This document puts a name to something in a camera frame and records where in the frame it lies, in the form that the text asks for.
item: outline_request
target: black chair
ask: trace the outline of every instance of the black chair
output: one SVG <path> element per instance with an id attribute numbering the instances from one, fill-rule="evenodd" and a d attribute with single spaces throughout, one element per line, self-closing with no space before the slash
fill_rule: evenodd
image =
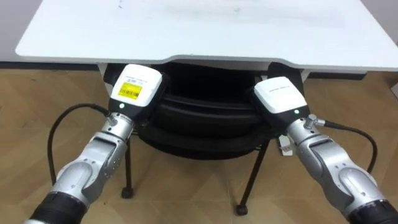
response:
<path id="1" fill-rule="evenodd" d="M 108 66 L 104 80 L 113 85 L 123 67 Z M 181 63 L 151 67 L 170 77 L 170 87 L 149 122 L 136 127 L 138 136 L 158 150 L 199 160 L 232 159 L 258 149 L 246 190 L 235 209 L 237 215 L 246 215 L 246 202 L 269 141 L 280 134 L 256 112 L 247 91 L 262 75 L 267 75 L 269 78 L 286 76 L 303 93 L 300 71 L 280 63 L 272 63 L 266 72 Z M 130 163 L 128 147 L 123 198 L 133 195 Z"/>

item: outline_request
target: black cable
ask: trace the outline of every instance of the black cable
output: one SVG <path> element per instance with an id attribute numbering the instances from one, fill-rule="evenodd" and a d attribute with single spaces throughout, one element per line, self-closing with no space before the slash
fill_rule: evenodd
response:
<path id="1" fill-rule="evenodd" d="M 75 109 L 78 108 L 84 108 L 84 107 L 88 107 L 91 109 L 94 109 L 96 111 L 99 111 L 100 113 L 102 113 L 104 116 L 108 116 L 109 115 L 109 111 L 106 108 L 103 108 L 100 105 L 96 105 L 93 103 L 80 103 L 77 104 L 75 106 L 71 106 L 68 109 L 66 109 L 58 118 L 57 120 L 55 120 L 54 124 L 51 127 L 50 130 L 50 134 L 49 134 L 49 139 L 47 141 L 47 157 L 49 159 L 49 169 L 50 169 L 50 176 L 51 176 L 51 182 L 52 185 L 55 184 L 55 181 L 57 181 L 57 176 L 55 175 L 55 166 L 54 166 L 54 159 L 53 159 L 53 155 L 52 155 L 52 142 L 54 139 L 54 134 L 55 131 L 57 130 L 58 126 L 60 125 L 61 121 L 72 111 L 74 111 Z"/>
<path id="2" fill-rule="evenodd" d="M 345 131 L 351 131 L 351 132 L 360 134 L 360 135 L 364 136 L 365 138 L 367 138 L 371 142 L 372 148 L 373 148 L 372 159 L 369 163 L 367 172 L 372 173 L 374 164 L 376 163 L 376 159 L 377 159 L 377 144 L 370 135 L 368 135 L 367 133 L 365 133 L 361 130 L 358 130 L 356 128 L 350 128 L 350 127 L 347 127 L 347 126 L 344 126 L 341 124 L 337 124 L 337 123 L 334 123 L 331 121 L 325 121 L 325 127 L 339 129 L 339 130 L 345 130 Z"/>

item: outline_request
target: wooden floor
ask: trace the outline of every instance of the wooden floor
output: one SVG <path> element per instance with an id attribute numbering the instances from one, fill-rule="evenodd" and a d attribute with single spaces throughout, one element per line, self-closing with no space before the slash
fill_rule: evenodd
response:
<path id="1" fill-rule="evenodd" d="M 389 86 L 398 74 L 370 73 L 365 80 L 307 80 L 312 111 L 320 118 L 372 135 L 379 146 L 373 176 L 398 206 L 398 101 Z M 45 153 L 49 128 L 76 103 L 106 105 L 98 72 L 0 70 L 0 219 L 22 223 L 50 189 Z M 69 116 L 55 136 L 57 170 L 74 159 L 103 124 L 94 111 Z M 362 137 L 322 128 L 362 167 L 371 145 Z M 83 223 L 345 223 L 296 157 L 281 157 L 273 142 L 249 200 L 249 215 L 236 217 L 256 152 L 229 161 L 182 159 L 132 141 L 136 196 L 120 198 L 123 167 L 111 179 Z"/>

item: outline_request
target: wall baseboard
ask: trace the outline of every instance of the wall baseboard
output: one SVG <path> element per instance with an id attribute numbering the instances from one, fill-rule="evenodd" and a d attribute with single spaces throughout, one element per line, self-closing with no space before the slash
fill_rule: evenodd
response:
<path id="1" fill-rule="evenodd" d="M 79 63 L 34 63 L 34 62 L 0 62 L 0 69 L 42 69 L 70 71 L 99 71 L 97 64 Z M 366 74 L 312 72 L 308 78 L 362 80 Z"/>

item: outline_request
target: chair foot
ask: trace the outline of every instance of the chair foot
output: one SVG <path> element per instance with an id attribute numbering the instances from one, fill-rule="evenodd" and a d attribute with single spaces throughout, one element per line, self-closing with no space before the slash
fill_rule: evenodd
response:
<path id="1" fill-rule="evenodd" d="M 237 216 L 244 216 L 248 214 L 248 207 L 246 205 L 237 205 L 235 207 L 235 214 Z"/>
<path id="2" fill-rule="evenodd" d="M 122 190 L 122 198 L 131 199 L 134 196 L 134 191 L 132 188 L 124 187 Z"/>

